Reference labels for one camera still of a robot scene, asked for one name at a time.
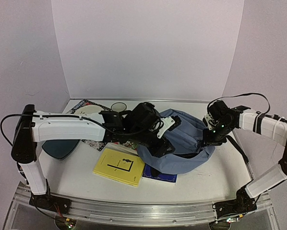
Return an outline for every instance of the wire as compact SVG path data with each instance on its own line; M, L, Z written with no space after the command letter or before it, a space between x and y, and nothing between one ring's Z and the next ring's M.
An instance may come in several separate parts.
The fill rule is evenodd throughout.
M217 100L219 100L219 99L221 99L221 98L234 98L234 97L242 97L242 96L250 96L250 95L258 95L258 96L261 96L261 97L265 98L265 100L266 100L267 103L268 103L268 109L267 109L267 111L266 111L265 113L263 113L263 114L266 114L266 113L268 113L268 112L270 111L270 104L269 104L269 101L268 101L267 97L264 96L264 95L261 94L261 93L258 93L258 92L243 93L243 94L236 95L236 96L219 97L219 98L217 98L217 99L215 99L215 100L212 100L212 101L207 105L207 109L209 109L210 105L211 105L213 102L215 102L215 101L217 101Z
M32 199L32 203L34 204L35 208L36 208L39 212L41 212L43 215L45 215L45 216L47 216L47 217L50 217L51 219L53 219L53 220L55 220L55 221L59 221L60 223L64 223L64 224L65 224L64 221L61 221L60 219L57 219L57 218L55 218L55 217L52 217L52 216L46 214L45 212L41 211L41 210L36 206L36 204L35 204L35 202L33 201L33 199Z
M0 132L3 135L3 137L6 139L6 141L13 146L12 142L8 139L8 137L6 137L4 131L3 131L3 122L9 118L9 117L14 117L14 116L33 116L33 115L28 115L28 114L9 114L7 116L5 116L1 121L0 121Z
M56 211L58 212L59 216L61 218L64 218L63 215L61 214L60 210L59 210L59 206L57 206L56 204L54 204L55 208L56 208Z

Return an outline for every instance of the blue cloth bag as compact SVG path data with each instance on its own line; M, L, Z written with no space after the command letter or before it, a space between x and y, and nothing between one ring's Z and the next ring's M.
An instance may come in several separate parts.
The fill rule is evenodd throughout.
M203 129L206 128L203 121L178 110L168 109L161 112L163 117L176 115L180 117L181 124L174 130L164 133L165 137L176 149L173 153L157 158L151 155L147 147L140 145L137 148L141 159L161 173L187 173L205 163L215 150L214 146L201 148L198 143L198 141L202 140ZM191 154L191 157L179 156L185 156L185 154Z

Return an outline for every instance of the white table surface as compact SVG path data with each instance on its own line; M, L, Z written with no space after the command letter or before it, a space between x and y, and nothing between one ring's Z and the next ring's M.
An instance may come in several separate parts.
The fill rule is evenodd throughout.
M73 108L80 100L70 100L64 112ZM110 107L117 101L93 100ZM133 109L140 101L123 101ZM182 110L195 117L206 114L204 103L152 102L162 112L168 108ZM156 183L142 179L133 187L93 174L102 152L80 142L76 149L60 161L40 154L40 163L51 191L61 195L100 201L136 204L181 204L220 201L235 198L236 191L250 176L241 154L227 142L216 147L211 158L195 170L179 174L175 185Z

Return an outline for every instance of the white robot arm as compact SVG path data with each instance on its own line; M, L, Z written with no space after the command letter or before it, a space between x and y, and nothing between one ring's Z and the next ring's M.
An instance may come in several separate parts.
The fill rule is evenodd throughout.
M163 134L181 123L178 116L161 117L150 103L140 103L132 111L101 111L82 116L35 111L35 106L30 104L22 114L16 116L21 118L14 135L12 158L21 166L30 184L30 204L53 211L56 211L53 205L56 204L63 214L68 212L70 200L50 195L48 182L36 155L38 142L88 139L124 143L132 140L146 146L153 156L161 157L175 150Z
M270 138L285 147L283 158L264 174L237 191L235 200L215 203L217 217L243 214L256 209L254 198L287 180L287 120L255 112L248 107L228 108L223 101L216 101L208 108L203 121L208 129L203 131L204 145L221 145L226 135L241 128Z

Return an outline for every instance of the metal frame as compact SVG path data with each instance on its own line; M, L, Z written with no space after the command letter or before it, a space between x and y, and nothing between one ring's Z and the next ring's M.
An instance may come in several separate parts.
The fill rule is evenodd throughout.
M58 194L54 195L71 200L69 214L65 215L65 217L99 224L137 227L174 227L209 223L216 219L215 210L212 209L212 202L175 205L140 205L87 200ZM12 200L4 230L11 229L19 204L34 208L29 205L30 196L30 188L20 183ZM267 209L273 227L272 229L279 229L268 193L261 195L257 207L258 209L256 211ZM47 210L43 211L49 214L55 214Z

